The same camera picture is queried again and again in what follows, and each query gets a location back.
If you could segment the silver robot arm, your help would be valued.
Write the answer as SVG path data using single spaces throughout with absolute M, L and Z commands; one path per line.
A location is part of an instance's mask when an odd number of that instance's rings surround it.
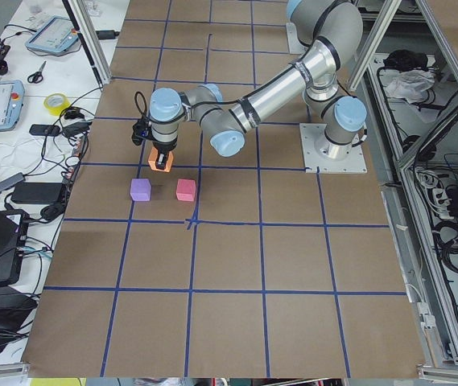
M 245 135 L 297 96 L 325 123 L 320 153 L 348 150 L 365 124 L 366 107 L 340 90 L 336 73 L 361 41 L 363 22 L 350 1 L 289 1 L 288 20 L 306 50 L 285 69 L 235 101 L 224 101 L 215 84 L 185 92 L 158 88 L 140 108 L 131 140 L 153 145 L 151 169 L 167 171 L 178 139 L 179 125 L 194 121 L 221 157 L 232 157 L 245 145 Z

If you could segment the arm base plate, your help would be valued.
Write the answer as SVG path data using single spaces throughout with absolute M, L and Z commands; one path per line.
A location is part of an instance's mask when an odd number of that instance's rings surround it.
M 323 123 L 299 125 L 304 169 L 314 174 L 365 174 L 367 167 L 357 133 L 347 145 L 332 144 L 325 136 Z
M 292 55 L 300 55 L 306 47 L 298 40 L 297 29 L 294 23 L 286 23 L 288 51 Z

